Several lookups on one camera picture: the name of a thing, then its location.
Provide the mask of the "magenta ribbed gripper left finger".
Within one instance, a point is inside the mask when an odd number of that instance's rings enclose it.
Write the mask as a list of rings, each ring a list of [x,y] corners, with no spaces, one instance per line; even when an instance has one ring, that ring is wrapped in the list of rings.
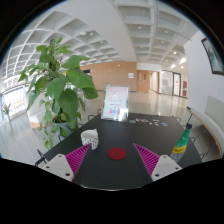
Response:
[[[79,147],[67,155],[57,154],[52,160],[42,167],[65,180],[72,181],[78,171],[86,152],[91,148],[90,144]]]

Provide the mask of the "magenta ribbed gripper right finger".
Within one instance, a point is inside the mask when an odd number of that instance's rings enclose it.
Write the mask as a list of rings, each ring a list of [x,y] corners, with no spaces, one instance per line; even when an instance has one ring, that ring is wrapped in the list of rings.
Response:
[[[138,144],[135,144],[135,148],[137,149],[143,164],[153,181],[157,181],[181,170],[181,167],[168,155],[159,156]]]

